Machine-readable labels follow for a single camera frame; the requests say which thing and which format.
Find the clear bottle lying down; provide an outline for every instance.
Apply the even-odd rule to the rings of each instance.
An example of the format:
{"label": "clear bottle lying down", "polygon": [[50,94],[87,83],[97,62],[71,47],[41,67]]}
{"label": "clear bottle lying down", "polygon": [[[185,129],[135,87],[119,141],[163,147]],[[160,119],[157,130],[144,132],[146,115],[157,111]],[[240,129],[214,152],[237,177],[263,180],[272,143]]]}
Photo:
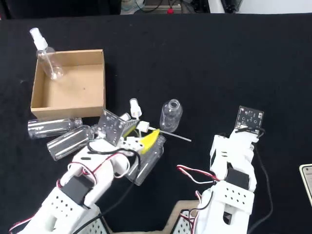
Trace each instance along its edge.
{"label": "clear bottle lying down", "polygon": [[55,50],[48,46],[45,38],[41,35],[38,28],[32,28],[30,31],[37,47],[38,64],[43,68],[45,74],[50,79],[58,79],[64,75],[63,68],[58,61]]}
{"label": "clear bottle lying down", "polygon": [[160,129],[172,133],[180,122],[183,113],[182,106],[177,99],[171,99],[162,106],[160,116]]}
{"label": "clear bottle lying down", "polygon": [[57,161],[85,146],[94,134],[93,128],[82,125],[48,142],[47,147],[54,161]]}
{"label": "clear bottle lying down", "polygon": [[28,121],[28,134],[31,139],[62,135],[82,125],[81,118],[32,119]]}
{"label": "clear bottle lying down", "polygon": [[141,170],[136,180],[134,181],[137,174],[137,160],[130,168],[126,177],[136,185],[140,186],[164,153],[163,145],[165,142],[166,138],[162,135],[159,135],[156,142],[149,149],[149,151],[141,155]]}

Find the open cardboard box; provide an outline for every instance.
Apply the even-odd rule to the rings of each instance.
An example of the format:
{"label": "open cardboard box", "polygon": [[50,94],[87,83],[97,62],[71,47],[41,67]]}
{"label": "open cardboard box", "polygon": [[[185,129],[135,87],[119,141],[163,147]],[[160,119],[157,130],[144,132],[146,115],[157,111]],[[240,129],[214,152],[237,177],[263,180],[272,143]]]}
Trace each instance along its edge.
{"label": "open cardboard box", "polygon": [[51,80],[37,62],[31,112],[37,118],[100,116],[105,107],[103,50],[62,51],[55,56],[64,76]]}

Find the red component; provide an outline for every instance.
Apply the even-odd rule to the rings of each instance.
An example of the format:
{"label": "red component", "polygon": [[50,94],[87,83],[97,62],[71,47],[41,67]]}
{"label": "red component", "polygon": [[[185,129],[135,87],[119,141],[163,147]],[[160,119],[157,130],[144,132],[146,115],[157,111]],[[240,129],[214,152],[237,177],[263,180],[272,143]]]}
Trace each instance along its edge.
{"label": "red component", "polygon": [[174,13],[174,10],[172,8],[169,8],[167,11],[167,14],[173,14],[173,13]]}

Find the spray bottle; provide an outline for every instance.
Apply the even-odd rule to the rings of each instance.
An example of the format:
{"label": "spray bottle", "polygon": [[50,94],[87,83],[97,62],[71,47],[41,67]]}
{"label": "spray bottle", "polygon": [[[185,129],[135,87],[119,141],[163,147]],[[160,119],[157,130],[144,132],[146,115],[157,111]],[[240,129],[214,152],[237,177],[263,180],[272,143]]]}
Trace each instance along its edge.
{"label": "spray bottle", "polygon": [[64,74],[63,69],[56,58],[55,50],[48,47],[48,43],[41,35],[38,28],[32,28],[30,31],[37,47],[38,63],[42,66],[47,77],[55,80],[61,78]]}

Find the black circuit board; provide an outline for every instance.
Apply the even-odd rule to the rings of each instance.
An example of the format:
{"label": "black circuit board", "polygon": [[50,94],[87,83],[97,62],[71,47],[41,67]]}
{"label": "black circuit board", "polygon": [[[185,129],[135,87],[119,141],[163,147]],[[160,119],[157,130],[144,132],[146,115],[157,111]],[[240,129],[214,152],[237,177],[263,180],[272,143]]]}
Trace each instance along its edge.
{"label": "black circuit board", "polygon": [[255,110],[245,106],[240,106],[237,114],[237,119],[235,123],[236,129],[241,128],[255,128],[247,130],[246,132],[259,134],[259,130],[256,128],[261,128],[263,120],[263,111]]}

